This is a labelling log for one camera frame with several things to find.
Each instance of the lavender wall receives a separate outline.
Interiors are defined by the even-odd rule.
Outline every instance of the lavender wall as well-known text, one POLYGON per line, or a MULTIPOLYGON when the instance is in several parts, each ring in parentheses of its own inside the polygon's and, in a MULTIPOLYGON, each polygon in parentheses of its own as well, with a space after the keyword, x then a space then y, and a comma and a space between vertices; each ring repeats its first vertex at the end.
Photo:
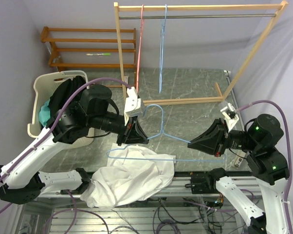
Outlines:
MULTIPOLYGON (((115 28, 113 2, 117 0, 24 0, 35 25, 49 27, 115 28)), ((120 5, 208 5, 256 4, 271 0, 118 0, 120 5)), ((247 11, 264 13, 264 11, 247 11)), ((244 12, 205 12, 239 14, 244 12)), ((145 13, 145 15, 163 15, 145 13)), ((186 12, 169 12, 169 15, 186 12)), ((140 15, 139 12, 122 13, 140 15)), ((260 18, 170 19, 166 22, 164 67, 214 68, 232 70, 247 45, 260 18)), ((140 20, 122 20, 121 28, 140 29, 140 20)), ((159 66, 160 21, 147 20, 143 34, 141 66, 159 66)))
MULTIPOLYGON (((263 43, 258 54, 238 81, 234 91, 239 106, 259 99, 270 99, 281 106, 289 125, 293 158, 293 0, 288 2, 288 8, 280 22, 263 43)), ((240 62, 243 62, 252 48, 256 36, 265 25, 265 20, 260 22, 253 39, 241 55, 240 62)), ((240 62, 233 69, 232 76, 236 74, 240 62)), ((259 104, 242 112, 243 121, 246 122, 261 113, 275 115, 281 121, 277 110, 268 104, 259 104)), ((284 137, 277 148, 287 156, 284 137)), ((293 204, 293 185, 290 201, 293 204)))
MULTIPOLYGON (((34 104, 34 79, 52 72, 48 51, 22 1, 0 1, 0 165, 14 159, 31 141, 26 126, 34 104)), ((0 209, 6 202, 0 201, 0 209)), ((0 234, 10 211, 0 215, 0 234)))

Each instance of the wooden clothes rack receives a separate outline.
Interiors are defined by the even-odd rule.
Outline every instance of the wooden clothes rack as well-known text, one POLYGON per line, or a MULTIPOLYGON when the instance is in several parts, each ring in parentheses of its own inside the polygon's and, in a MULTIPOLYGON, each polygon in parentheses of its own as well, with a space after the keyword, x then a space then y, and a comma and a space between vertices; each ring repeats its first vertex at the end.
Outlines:
MULTIPOLYGON (((201 19, 201 18, 244 18, 244 17, 272 17, 266 28, 261 33, 259 39, 253 46, 249 55, 247 56, 244 63, 241 65, 239 71, 234 76, 229 87, 222 94, 219 85, 216 83, 217 97, 196 97, 196 98, 181 98, 181 99, 164 99, 164 100, 146 100, 145 105, 158 104, 158 105, 177 105, 177 104, 193 104, 193 103, 204 103, 204 102, 221 102, 225 100, 234 85, 237 83, 250 61, 254 58, 256 52, 279 20, 280 16, 287 7, 288 2, 283 0, 280 4, 247 4, 247 5, 175 5, 167 6, 167 12, 169 11, 232 11, 232 10, 276 10, 274 14, 244 14, 244 15, 196 15, 196 16, 173 16, 178 19, 201 19)), ((119 20, 134 20, 140 19, 140 17, 126 17, 119 16, 119 12, 141 12, 142 6, 119 6, 117 2, 114 3, 115 11, 115 22, 116 22, 116 33, 121 69, 121 78, 124 81, 124 66, 123 66, 123 55, 122 55, 122 44, 121 44, 121 29, 119 20)), ((166 6, 143 6, 143 11, 163 11, 165 12, 166 6)), ((149 16, 143 17, 143 19, 163 19, 164 16, 149 16)), ((126 89, 123 88, 124 97, 126 97, 126 89)))

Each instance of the wooden shelf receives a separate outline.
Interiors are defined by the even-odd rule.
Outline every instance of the wooden shelf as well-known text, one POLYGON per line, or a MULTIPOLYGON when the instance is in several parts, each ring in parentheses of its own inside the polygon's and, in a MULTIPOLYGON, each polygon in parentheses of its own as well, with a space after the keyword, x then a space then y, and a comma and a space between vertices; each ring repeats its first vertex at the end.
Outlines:
MULTIPOLYGON (((116 29, 93 29, 93 28, 49 28, 44 27, 41 34, 41 42, 50 43, 52 48, 49 59, 49 66, 57 67, 58 71, 63 71, 67 68, 121 68, 120 63, 78 63, 78 62, 63 62, 61 57, 62 52, 99 52, 99 53, 119 53, 118 49, 113 48, 58 48, 56 42, 79 42, 79 43, 118 43, 116 29), (92 33, 115 33, 114 39, 96 39, 96 38, 53 38, 50 32, 92 32, 92 33)), ((134 87, 136 85, 137 66, 136 66, 136 29, 120 29, 120 33, 132 34, 132 39, 122 39, 120 43, 132 43, 133 49, 122 49, 123 53, 131 53, 133 55, 133 63, 123 64, 123 68, 134 69, 134 87)), ((122 87, 122 85, 108 85, 108 87, 122 87)))
MULTIPOLYGON (((119 63, 52 63, 52 67, 79 67, 79 68, 120 68, 119 63)), ((134 64, 124 64, 124 68, 135 68, 134 64)))

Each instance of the blue wire hanger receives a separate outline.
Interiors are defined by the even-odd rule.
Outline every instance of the blue wire hanger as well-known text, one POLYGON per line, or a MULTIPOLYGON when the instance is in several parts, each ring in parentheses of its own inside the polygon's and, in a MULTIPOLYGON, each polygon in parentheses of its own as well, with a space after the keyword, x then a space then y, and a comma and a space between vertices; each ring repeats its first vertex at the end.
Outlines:
POLYGON ((160 42, 160 87, 159 93, 162 92, 162 72, 163 72, 163 57, 164 57, 164 38, 165 38, 165 26, 166 26, 166 17, 167 17, 167 4, 165 4, 165 18, 161 21, 162 30, 161 30, 161 42, 160 42))
MULTIPOLYGON (((158 108, 161 109, 162 111, 162 121, 161 121, 161 130, 158 134, 154 135, 154 136, 151 136, 149 138, 147 138, 148 140, 152 139, 152 138, 156 138, 156 137, 159 137, 161 134, 167 136, 167 137, 170 137, 170 138, 173 138, 173 139, 176 139, 176 140, 180 140, 180 141, 183 141, 183 142, 186 142, 186 143, 190 143, 190 141, 187 141, 187 140, 184 140, 184 139, 181 139, 181 138, 178 138, 178 137, 175 137, 175 136, 172 136, 172 135, 169 135, 167 133, 165 133, 164 131, 164 110, 161 106, 157 105, 157 104, 151 104, 149 106, 146 107, 145 109, 145 112, 144 112, 144 115, 146 114, 148 108, 150 108, 151 106, 156 106, 158 108)), ((112 149, 112 150, 108 150, 107 151, 107 156, 109 158, 113 158, 113 159, 132 159, 132 160, 153 160, 153 161, 192 161, 192 162, 225 162, 226 161, 226 155, 224 155, 223 159, 214 159, 214 160, 204 160, 204 159, 164 159, 164 158, 136 158, 136 157, 113 157, 113 156, 110 156, 110 152, 112 151, 116 151, 116 150, 124 150, 126 149, 128 146, 130 145, 126 145, 124 148, 117 148, 117 149, 112 149)))

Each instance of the teal cloth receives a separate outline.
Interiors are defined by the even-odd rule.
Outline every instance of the teal cloth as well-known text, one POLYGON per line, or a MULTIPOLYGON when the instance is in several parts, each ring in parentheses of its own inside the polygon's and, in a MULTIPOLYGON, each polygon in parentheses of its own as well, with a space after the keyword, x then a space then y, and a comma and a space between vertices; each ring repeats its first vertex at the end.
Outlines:
POLYGON ((40 112, 38 114, 38 120, 43 125, 43 127, 46 127, 47 121, 50 119, 50 109, 48 107, 49 101, 45 102, 45 104, 41 107, 40 112))

